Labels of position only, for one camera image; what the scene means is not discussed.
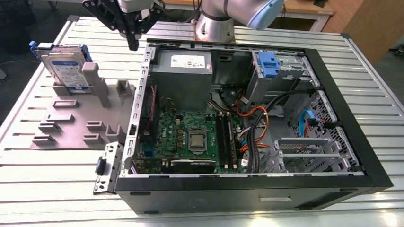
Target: green circuit board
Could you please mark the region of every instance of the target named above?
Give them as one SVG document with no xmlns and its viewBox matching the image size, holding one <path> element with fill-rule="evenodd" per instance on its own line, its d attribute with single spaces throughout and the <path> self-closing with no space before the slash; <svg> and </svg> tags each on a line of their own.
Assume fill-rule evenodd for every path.
<svg viewBox="0 0 404 227">
<path fill-rule="evenodd" d="M 206 133 L 207 138 L 207 150 L 196 154 L 190 151 L 190 133 L 195 131 Z M 216 114 L 162 113 L 154 155 L 144 159 L 146 172 L 160 173 L 162 159 L 202 159 L 216 162 L 215 173 L 236 173 L 238 169 L 234 169 L 234 166 L 224 168 L 219 165 L 218 149 Z"/>
</svg>

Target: open computer tower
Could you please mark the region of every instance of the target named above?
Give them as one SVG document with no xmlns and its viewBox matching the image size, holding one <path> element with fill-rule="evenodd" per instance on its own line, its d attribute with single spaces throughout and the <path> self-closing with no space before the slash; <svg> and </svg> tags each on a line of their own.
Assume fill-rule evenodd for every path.
<svg viewBox="0 0 404 227">
<path fill-rule="evenodd" d="M 95 194 L 190 213 L 323 209 L 392 187 L 316 50 L 148 43 Z"/>
</svg>

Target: blue plastic latch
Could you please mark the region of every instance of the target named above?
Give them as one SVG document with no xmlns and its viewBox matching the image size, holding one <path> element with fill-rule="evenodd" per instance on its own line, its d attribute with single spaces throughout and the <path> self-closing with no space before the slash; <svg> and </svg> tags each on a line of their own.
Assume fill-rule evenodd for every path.
<svg viewBox="0 0 404 227">
<path fill-rule="evenodd" d="M 259 64 L 263 68 L 264 77 L 276 77 L 280 69 L 280 61 L 278 60 L 275 54 L 268 52 L 260 52 Z"/>
<path fill-rule="evenodd" d="M 36 54 L 36 41 L 31 41 L 30 42 L 30 49 L 31 49 L 31 52 L 34 53 L 34 55 L 36 56 L 36 59 L 40 61 L 40 58 L 39 58 L 39 56 L 38 56 L 38 54 Z"/>
<path fill-rule="evenodd" d="M 83 46 L 82 46 L 82 52 L 83 52 L 83 54 L 84 54 L 86 61 L 87 61 L 87 62 L 94 62 L 94 60 L 92 60 L 92 58 L 91 58 L 91 56 L 90 56 L 90 52 L 88 52 L 88 47 L 87 47 L 87 45 L 83 45 Z"/>
</svg>

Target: floor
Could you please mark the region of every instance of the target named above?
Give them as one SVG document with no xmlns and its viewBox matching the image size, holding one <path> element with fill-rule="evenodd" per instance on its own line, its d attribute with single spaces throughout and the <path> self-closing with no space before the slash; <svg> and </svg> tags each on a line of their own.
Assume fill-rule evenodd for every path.
<svg viewBox="0 0 404 227">
<path fill-rule="evenodd" d="M 82 5 L 75 3 L 59 3 L 59 10 L 54 12 L 48 2 L 35 0 L 32 11 L 36 23 L 27 27 L 31 39 L 50 43 L 54 42 L 70 15 L 91 16 Z M 191 14 L 192 12 L 182 10 L 168 10 L 163 20 L 184 21 Z M 4 62 L 19 60 L 24 61 L 2 65 Z M 0 48 L 0 69 L 8 75 L 6 81 L 0 80 L 0 125 L 36 70 L 38 63 L 31 61 L 36 61 L 31 52 L 11 55 Z M 375 68 L 399 100 L 404 102 L 404 74 L 402 73 L 404 71 L 404 58 L 396 57 L 392 52 L 388 52 Z"/>
</svg>

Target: sticker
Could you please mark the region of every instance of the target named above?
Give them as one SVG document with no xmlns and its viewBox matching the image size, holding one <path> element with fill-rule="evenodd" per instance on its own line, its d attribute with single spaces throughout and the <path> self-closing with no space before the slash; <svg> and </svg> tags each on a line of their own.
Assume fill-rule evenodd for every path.
<svg viewBox="0 0 404 227">
<path fill-rule="evenodd" d="M 172 55 L 171 67 L 175 68 L 206 68 L 204 56 L 198 55 Z"/>
<path fill-rule="evenodd" d="M 248 103 L 248 99 L 244 98 L 244 96 L 242 97 L 242 101 L 247 104 Z"/>
<path fill-rule="evenodd" d="M 84 75 L 79 72 L 80 66 L 75 61 L 52 61 L 58 77 L 71 90 L 83 91 L 88 89 Z"/>
<path fill-rule="evenodd" d="M 324 11 L 319 11 L 319 14 L 327 14 L 327 15 L 332 15 L 332 12 L 324 12 Z"/>
<path fill-rule="evenodd" d="M 244 166 L 244 167 L 248 167 L 248 160 L 242 159 L 242 164 L 240 165 Z"/>
</svg>

